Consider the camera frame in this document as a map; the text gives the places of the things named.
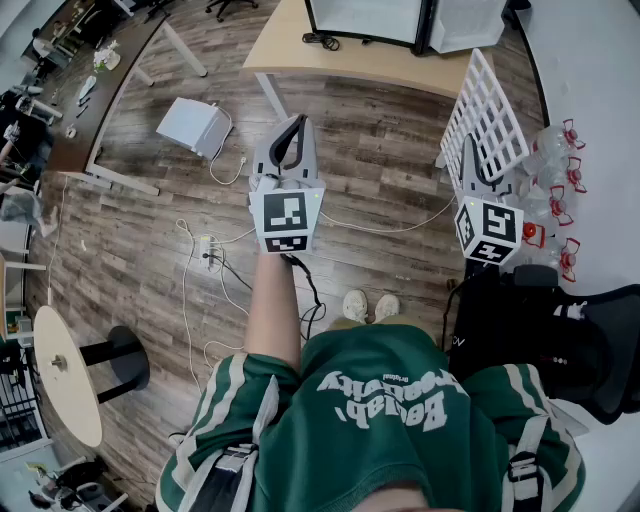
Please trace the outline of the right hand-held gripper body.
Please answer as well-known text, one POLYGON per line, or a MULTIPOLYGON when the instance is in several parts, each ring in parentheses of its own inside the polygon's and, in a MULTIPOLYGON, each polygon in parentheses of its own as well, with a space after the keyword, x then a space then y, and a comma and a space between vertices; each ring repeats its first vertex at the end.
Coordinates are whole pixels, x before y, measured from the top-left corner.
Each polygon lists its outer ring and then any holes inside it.
POLYGON ((466 259, 503 265, 521 245, 524 213, 506 203, 514 193, 512 177, 503 178, 495 192, 490 189, 478 184, 464 191, 461 183, 455 184, 454 226, 466 259))

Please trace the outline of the black mini fridge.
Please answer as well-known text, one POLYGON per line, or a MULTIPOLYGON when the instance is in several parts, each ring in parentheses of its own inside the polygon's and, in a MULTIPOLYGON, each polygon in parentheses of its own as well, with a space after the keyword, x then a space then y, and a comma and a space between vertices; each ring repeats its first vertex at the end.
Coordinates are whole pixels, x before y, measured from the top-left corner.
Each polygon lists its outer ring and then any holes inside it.
POLYGON ((312 31, 382 42, 416 56, 495 45, 509 0, 304 0, 312 31))

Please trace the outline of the person's cream shoe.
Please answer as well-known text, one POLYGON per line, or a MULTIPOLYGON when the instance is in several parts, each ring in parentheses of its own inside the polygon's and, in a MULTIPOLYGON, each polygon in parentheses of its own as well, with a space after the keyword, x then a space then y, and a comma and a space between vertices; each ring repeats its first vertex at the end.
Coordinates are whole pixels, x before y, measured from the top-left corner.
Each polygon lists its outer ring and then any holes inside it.
POLYGON ((356 323, 366 323, 368 300, 362 290, 350 290, 345 295, 343 299, 343 316, 356 323))
POLYGON ((400 313, 400 301, 397 296, 385 294, 377 302, 374 312, 374 323, 393 323, 400 313))

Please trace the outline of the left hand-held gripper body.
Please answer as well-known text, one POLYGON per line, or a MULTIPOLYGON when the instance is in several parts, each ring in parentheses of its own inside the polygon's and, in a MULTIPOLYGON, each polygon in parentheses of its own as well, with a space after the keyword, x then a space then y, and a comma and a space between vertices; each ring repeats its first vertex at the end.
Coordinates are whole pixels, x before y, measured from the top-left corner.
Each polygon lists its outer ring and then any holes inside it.
POLYGON ((310 252, 326 185, 320 179, 254 174, 249 211, 266 254, 310 252))

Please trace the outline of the person's left cream shoe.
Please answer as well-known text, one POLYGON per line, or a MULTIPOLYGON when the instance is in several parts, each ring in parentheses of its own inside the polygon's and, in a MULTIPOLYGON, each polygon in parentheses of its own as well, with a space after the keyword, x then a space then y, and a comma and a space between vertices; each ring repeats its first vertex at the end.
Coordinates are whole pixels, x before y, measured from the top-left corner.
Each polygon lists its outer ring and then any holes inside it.
POLYGON ((350 290, 345 295, 343 299, 343 316, 356 323, 366 323, 368 300, 362 290, 350 290))

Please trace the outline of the person's left forearm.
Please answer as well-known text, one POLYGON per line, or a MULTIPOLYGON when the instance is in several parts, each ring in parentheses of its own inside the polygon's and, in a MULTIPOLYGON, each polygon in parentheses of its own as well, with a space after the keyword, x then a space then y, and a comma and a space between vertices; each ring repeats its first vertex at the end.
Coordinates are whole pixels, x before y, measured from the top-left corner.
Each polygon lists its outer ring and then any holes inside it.
POLYGON ((280 255, 257 259, 244 351, 300 371, 301 332, 293 270, 280 255))

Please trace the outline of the round wooden table black base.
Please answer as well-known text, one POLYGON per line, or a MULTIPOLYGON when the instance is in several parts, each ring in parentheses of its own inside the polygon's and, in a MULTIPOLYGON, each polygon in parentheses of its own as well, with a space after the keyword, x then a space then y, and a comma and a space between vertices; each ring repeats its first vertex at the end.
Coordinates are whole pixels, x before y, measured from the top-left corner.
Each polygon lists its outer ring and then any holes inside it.
POLYGON ((41 307, 34 322, 36 364, 45 392, 70 433, 96 448, 103 439, 100 405, 149 383, 147 353, 126 326, 113 327, 105 341, 86 346, 75 343, 62 316, 51 306, 41 307), (110 365, 118 384, 98 392, 89 368, 110 365))

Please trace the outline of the white wire rack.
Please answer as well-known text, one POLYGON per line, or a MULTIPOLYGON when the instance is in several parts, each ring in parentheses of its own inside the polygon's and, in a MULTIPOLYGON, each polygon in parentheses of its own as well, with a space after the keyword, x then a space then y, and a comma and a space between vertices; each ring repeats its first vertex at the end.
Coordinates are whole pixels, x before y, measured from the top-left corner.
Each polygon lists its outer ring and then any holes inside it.
POLYGON ((435 166, 445 168, 462 186, 462 148, 476 143, 480 177, 493 185, 529 155, 523 131, 493 68, 483 53, 472 50, 453 111, 440 141, 435 166))

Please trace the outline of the white flowers in round pot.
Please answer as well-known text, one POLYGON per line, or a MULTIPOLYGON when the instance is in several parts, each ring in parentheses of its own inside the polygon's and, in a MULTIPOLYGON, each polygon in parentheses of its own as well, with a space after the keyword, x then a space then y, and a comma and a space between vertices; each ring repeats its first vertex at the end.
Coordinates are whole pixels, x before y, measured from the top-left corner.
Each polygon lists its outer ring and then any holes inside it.
POLYGON ((113 71, 120 63, 119 43, 112 40, 108 45, 94 53, 93 67, 96 72, 113 71))

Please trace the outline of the grey plastic bag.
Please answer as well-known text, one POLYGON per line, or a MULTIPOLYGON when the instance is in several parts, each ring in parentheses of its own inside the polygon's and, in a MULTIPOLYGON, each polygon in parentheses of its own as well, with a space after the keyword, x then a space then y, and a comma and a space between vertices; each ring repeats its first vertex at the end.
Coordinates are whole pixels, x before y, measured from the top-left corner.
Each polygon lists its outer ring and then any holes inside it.
POLYGON ((41 236, 47 238, 58 228, 58 206, 46 216, 44 203, 34 192, 4 193, 0 195, 0 221, 38 228, 41 236))

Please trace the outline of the green printed shirt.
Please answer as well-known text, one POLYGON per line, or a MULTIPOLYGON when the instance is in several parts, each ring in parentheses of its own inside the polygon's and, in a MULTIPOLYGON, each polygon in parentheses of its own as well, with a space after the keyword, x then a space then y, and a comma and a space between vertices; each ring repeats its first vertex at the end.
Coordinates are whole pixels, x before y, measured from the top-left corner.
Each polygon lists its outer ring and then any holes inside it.
POLYGON ((421 329, 315 336, 300 371, 238 353, 218 362, 167 461, 159 512, 352 512, 411 484, 434 508, 570 512, 585 481, 537 369, 464 380, 421 329))

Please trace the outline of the person's right forearm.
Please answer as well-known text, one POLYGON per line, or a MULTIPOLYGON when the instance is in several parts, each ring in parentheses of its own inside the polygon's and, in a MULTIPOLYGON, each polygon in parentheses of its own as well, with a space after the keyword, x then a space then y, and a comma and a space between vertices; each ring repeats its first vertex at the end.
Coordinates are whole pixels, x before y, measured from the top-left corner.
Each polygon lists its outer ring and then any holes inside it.
POLYGON ((500 271, 495 265, 473 264, 463 287, 456 332, 461 347, 471 349, 491 340, 500 323, 500 271))

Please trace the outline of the white power strip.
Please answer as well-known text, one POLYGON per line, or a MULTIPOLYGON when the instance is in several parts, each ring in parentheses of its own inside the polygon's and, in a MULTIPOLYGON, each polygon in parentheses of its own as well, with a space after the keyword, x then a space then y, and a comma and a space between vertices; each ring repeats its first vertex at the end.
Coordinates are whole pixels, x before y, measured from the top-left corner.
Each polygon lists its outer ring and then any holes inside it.
POLYGON ((220 262, 218 256, 218 243, 213 235, 201 235, 199 237, 199 264, 211 273, 218 273, 220 262))

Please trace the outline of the dark curved desk white legs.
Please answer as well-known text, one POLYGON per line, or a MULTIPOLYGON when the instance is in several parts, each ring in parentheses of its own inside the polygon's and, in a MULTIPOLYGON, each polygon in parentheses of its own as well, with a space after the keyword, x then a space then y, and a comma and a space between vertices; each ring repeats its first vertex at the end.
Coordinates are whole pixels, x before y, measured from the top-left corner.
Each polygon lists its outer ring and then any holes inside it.
POLYGON ((157 196, 160 190, 130 176, 117 173, 96 163, 101 142, 113 113, 133 77, 148 86, 153 80, 140 67, 148 47, 160 36, 165 37, 191 66, 205 77, 208 71, 181 39, 166 17, 147 23, 136 22, 116 35, 119 43, 119 64, 113 71, 100 73, 89 94, 88 108, 71 105, 63 115, 63 125, 76 130, 72 138, 57 136, 53 143, 46 170, 66 177, 109 189, 114 183, 157 196))

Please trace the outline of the light wooden table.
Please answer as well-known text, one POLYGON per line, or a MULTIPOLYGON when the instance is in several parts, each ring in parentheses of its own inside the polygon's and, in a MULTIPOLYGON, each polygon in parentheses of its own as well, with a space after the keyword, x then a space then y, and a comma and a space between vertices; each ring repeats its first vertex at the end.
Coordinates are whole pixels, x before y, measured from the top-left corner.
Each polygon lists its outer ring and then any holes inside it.
POLYGON ((458 96, 471 53, 416 57, 385 43, 362 45, 340 37, 340 49, 306 44, 310 31, 303 0, 281 0, 257 38, 241 73, 253 75, 279 120, 292 116, 276 80, 279 74, 326 75, 403 86, 436 95, 458 96))

